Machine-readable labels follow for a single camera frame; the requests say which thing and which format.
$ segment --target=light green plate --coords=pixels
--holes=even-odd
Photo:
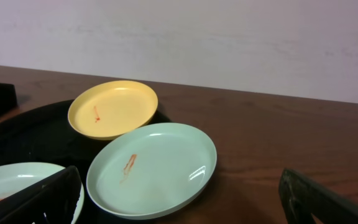
[[[110,142],[92,162],[86,186],[103,210],[157,218],[191,202],[216,166],[212,140],[192,126],[152,124]]]

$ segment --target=wooden table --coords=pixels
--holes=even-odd
[[[58,101],[113,78],[0,67],[19,108]],[[191,205],[158,223],[286,223],[278,196],[284,167],[296,169],[358,204],[358,104],[144,82],[174,122],[214,141],[218,166]]]

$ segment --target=plate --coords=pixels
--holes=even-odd
[[[103,210],[150,219],[191,202],[216,166],[212,140],[192,126],[151,124],[110,142],[93,160],[88,194]]]
[[[64,169],[64,167],[43,162],[23,162],[0,166],[0,200],[17,193],[36,182]],[[73,221],[77,221],[84,202],[84,187],[75,208]]]
[[[143,83],[108,82],[77,97],[68,120],[74,130],[89,138],[112,140],[147,124],[157,105],[157,95]]]

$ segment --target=black plastic tray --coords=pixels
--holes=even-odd
[[[93,158],[110,141],[90,139],[71,128],[67,112],[72,101],[43,106],[1,123],[0,166],[18,162],[76,166],[85,188],[86,174]],[[150,124],[165,122],[170,120],[157,111]],[[131,222],[98,208],[84,190],[84,205],[77,223]]]

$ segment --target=white wall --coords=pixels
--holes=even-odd
[[[0,0],[0,65],[358,103],[358,0]]]

